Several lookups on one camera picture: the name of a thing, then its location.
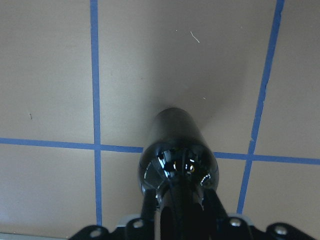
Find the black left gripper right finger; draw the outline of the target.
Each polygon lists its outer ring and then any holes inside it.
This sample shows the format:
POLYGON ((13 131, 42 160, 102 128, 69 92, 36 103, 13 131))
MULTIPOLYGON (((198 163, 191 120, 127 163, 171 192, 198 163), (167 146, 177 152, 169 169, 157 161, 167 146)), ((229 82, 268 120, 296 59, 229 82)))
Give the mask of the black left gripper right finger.
POLYGON ((221 222, 228 218, 228 214, 214 189, 204 190, 203 207, 210 223, 221 222))

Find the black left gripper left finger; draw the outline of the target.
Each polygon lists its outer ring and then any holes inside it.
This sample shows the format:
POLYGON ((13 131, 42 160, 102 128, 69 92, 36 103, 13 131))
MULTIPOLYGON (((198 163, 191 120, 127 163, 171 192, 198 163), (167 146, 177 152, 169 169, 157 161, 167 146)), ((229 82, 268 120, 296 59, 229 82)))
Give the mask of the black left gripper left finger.
POLYGON ((147 189, 144 193, 141 209, 141 218, 148 221, 154 221, 157 208, 156 191, 147 189))

